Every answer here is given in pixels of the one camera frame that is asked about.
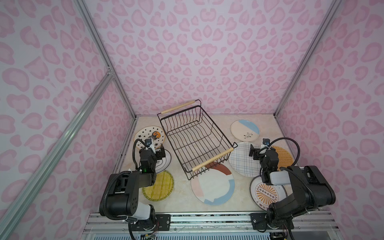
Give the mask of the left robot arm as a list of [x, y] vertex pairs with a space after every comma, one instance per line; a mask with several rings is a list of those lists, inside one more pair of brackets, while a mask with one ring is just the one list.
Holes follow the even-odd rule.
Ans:
[[101, 216], [152, 228], [156, 224], [156, 213], [153, 206], [139, 201], [139, 189], [155, 184], [157, 161], [165, 156], [163, 147], [155, 151], [142, 149], [138, 170], [110, 175], [100, 202]]

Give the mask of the star patterned plate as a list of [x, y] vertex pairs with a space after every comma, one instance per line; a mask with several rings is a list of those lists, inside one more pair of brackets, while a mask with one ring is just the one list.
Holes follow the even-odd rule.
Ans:
[[166, 139], [166, 135], [163, 129], [159, 126], [148, 126], [139, 130], [134, 137], [136, 139], [141, 139], [143, 142], [146, 139], [151, 139], [155, 149], [161, 147]]

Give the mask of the white green-rimmed plate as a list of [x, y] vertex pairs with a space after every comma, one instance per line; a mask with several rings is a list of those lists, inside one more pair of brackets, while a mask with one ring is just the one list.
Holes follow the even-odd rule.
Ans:
[[171, 164], [171, 161], [171, 153], [168, 150], [165, 150], [165, 157], [161, 158], [160, 160], [157, 160], [156, 173], [159, 174], [165, 171]]

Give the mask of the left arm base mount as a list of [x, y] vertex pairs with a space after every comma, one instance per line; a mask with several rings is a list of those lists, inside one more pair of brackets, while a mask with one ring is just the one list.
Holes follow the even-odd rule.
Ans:
[[154, 231], [169, 231], [171, 227], [171, 215], [156, 214], [150, 216], [148, 220], [139, 220], [135, 223], [130, 223], [129, 228], [136, 232], [154, 232]]

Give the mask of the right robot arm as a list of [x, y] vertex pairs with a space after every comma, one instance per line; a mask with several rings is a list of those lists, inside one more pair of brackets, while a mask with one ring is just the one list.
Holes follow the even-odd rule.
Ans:
[[259, 176], [250, 185], [254, 202], [266, 213], [251, 214], [253, 228], [260, 232], [269, 229], [294, 228], [295, 217], [333, 205], [336, 194], [316, 166], [279, 166], [275, 148], [250, 147], [250, 157], [261, 165]]

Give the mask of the black wire dish rack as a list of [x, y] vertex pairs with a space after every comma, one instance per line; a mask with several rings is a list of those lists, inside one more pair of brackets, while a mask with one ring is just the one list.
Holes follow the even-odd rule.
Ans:
[[204, 110], [201, 100], [163, 110], [157, 117], [188, 180], [224, 163], [238, 147]]

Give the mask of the yellow striped plate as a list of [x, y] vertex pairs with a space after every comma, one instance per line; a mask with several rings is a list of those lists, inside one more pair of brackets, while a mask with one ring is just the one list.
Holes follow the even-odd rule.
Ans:
[[143, 188], [143, 195], [152, 202], [165, 200], [174, 190], [174, 178], [168, 171], [157, 174], [156, 182], [153, 186]]

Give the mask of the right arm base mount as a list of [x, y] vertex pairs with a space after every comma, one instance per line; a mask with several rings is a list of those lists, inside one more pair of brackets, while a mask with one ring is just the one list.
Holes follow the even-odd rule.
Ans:
[[272, 230], [293, 230], [295, 228], [292, 218], [270, 220], [266, 213], [251, 213], [250, 218], [253, 230], [257, 230], [261, 233]]

